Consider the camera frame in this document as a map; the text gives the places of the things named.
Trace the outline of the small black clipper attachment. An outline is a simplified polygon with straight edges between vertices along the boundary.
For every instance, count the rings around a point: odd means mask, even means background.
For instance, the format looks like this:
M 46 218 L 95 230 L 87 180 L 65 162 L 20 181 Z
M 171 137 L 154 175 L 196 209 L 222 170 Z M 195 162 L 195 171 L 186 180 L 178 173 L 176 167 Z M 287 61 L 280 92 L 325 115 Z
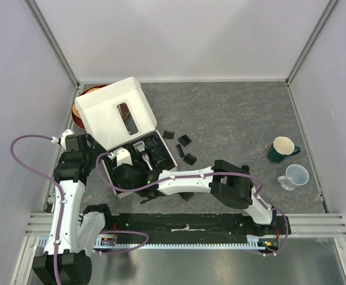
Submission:
M 176 148 L 177 148 L 177 151 L 178 151 L 180 157 L 181 157 L 181 158 L 184 158 L 184 157 L 185 157 L 185 154 L 184 154 L 184 151 L 183 151 L 182 146 L 181 146 L 180 144 L 177 144 L 177 145 L 176 145 Z

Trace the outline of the white cardboard clipper box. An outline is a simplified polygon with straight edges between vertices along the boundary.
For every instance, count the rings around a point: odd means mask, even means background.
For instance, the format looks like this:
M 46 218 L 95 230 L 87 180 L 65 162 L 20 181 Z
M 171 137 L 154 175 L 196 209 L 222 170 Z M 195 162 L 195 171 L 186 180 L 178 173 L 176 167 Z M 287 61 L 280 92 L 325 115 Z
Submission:
M 75 104 L 86 132 L 108 153 L 158 131 L 152 108 L 140 82 L 134 77 L 78 96 Z

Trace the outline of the black comb guard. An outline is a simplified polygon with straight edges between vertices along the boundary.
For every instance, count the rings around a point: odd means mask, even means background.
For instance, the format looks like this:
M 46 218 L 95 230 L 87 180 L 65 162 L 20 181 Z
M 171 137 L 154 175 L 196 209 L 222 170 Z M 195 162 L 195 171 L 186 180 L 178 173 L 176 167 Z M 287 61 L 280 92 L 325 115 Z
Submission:
M 173 140 L 174 137 L 175 137 L 175 132 L 174 131 L 164 130 L 163 138 L 166 138 L 166 139 L 169 139 L 169 140 Z
M 185 192 L 185 193 L 180 193 L 180 196 L 185 201 L 189 201 L 192 199 L 192 197 L 194 197 L 194 194 L 192 192 Z
M 182 146 L 186 147 L 192 142 L 192 140 L 188 135 L 182 135 L 181 137 L 178 138 L 178 142 Z
M 190 154 L 190 153 L 187 153 L 184 158 L 183 158 L 183 161 L 187 164 L 189 164 L 190 166 L 193 166 L 195 164 L 195 162 L 197 161 L 197 157 Z

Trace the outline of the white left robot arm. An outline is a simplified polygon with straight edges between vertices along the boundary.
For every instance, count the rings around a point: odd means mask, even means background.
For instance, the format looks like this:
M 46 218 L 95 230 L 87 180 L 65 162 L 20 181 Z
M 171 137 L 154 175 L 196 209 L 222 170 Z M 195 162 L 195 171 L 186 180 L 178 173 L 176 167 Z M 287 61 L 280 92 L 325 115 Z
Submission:
M 106 204 L 80 212 L 87 178 L 105 149 L 89 134 L 64 131 L 59 139 L 64 152 L 53 172 L 55 209 L 48 241 L 32 269 L 43 284 L 88 284 L 92 276 L 93 247 L 100 233 L 113 227 Z

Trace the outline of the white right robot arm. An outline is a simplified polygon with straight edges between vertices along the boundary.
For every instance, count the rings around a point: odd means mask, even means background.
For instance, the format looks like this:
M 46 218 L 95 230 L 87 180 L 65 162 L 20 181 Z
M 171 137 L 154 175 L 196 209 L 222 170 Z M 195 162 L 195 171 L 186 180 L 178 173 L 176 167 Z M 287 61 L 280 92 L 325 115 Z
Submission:
M 203 193 L 210 194 L 228 208 L 244 210 L 250 215 L 260 233 L 270 233 L 276 227 L 272 206 L 260 197 L 262 183 L 256 188 L 255 178 L 247 166 L 237 167 L 225 160 L 199 170 L 175 172 L 150 169 L 123 163 L 111 175 L 119 192 L 136 192 L 150 200 L 158 197 Z

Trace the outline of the black plastic box tray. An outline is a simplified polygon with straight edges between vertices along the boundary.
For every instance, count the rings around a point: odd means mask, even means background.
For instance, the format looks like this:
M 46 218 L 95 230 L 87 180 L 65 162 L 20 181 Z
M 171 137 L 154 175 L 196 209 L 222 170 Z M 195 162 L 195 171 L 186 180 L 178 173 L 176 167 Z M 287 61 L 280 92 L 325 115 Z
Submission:
M 141 162 L 144 163 L 148 168 L 147 164 L 142 160 L 141 155 L 139 155 L 139 153 L 133 147 L 133 144 L 139 141 L 144 142 L 153 169 L 175 170 L 177 168 L 177 163 L 160 133 L 158 133 L 158 131 L 154 131 L 109 151 L 109 155 L 107 158 L 102 160 L 102 163 L 105 167 L 107 178 L 111 183 L 112 172 L 117 166 L 120 166 L 123 163 L 132 165 L 133 162 Z

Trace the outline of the red wooden bowl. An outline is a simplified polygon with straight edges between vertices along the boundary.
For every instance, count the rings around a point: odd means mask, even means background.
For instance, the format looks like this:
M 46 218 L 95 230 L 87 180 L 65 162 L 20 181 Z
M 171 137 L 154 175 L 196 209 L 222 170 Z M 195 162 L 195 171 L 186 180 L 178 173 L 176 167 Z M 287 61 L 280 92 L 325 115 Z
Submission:
M 96 85 L 96 86 L 93 86 L 93 87 L 90 87 L 89 89 L 87 89 L 86 91 L 83 91 L 80 96 L 83 96 L 87 93 L 90 93 L 90 92 L 93 92 L 93 91 L 96 91 L 100 88 L 103 88 L 103 87 L 106 87 L 107 84 L 101 84 L 101 85 Z M 78 126 L 80 129 L 82 130 L 86 130 L 85 127 L 84 127 L 84 123 L 80 117 L 80 114 L 76 108 L 76 104 L 74 103 L 73 106 L 72 106 L 72 109 L 71 109 L 71 114 L 72 114 L 72 118 L 73 118 L 73 122 L 75 123 L 76 126 Z

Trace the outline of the green ceramic mug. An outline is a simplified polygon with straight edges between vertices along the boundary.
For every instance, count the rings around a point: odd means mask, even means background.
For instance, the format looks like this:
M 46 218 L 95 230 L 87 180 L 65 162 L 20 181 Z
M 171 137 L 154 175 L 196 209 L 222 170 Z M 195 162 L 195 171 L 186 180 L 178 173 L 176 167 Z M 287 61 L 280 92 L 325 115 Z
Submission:
M 267 158 L 271 163 L 280 163 L 289 156 L 297 155 L 301 148 L 288 137 L 276 137 L 268 149 Z

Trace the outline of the clear plastic measuring cup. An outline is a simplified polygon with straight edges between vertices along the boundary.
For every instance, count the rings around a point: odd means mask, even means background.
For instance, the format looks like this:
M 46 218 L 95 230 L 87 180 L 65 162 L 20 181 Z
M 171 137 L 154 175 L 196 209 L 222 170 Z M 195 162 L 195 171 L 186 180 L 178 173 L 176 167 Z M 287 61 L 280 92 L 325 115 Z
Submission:
M 305 185 L 309 181 L 309 173 L 305 167 L 299 164 L 291 164 L 285 174 L 277 178 L 278 183 L 287 191 Z

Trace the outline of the aluminium front frame rail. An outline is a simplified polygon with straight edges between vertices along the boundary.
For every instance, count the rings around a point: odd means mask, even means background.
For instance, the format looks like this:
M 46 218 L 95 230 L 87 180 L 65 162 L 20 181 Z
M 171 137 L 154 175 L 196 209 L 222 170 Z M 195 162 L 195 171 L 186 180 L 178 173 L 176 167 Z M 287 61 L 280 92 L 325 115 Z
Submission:
M 346 225 L 340 214 L 286 214 L 291 238 L 346 238 Z M 52 213 L 31 213 L 25 236 L 48 237 Z

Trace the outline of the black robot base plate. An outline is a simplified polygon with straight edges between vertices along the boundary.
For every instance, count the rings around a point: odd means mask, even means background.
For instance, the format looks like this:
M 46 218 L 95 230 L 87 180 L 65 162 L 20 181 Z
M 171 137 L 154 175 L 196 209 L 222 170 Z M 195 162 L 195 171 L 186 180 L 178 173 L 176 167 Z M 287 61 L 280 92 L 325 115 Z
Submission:
M 112 214 L 105 230 L 145 233 L 149 245 L 245 243 L 247 236 L 281 236 L 291 233 L 289 222 L 273 215 L 269 225 L 257 224 L 244 214 Z

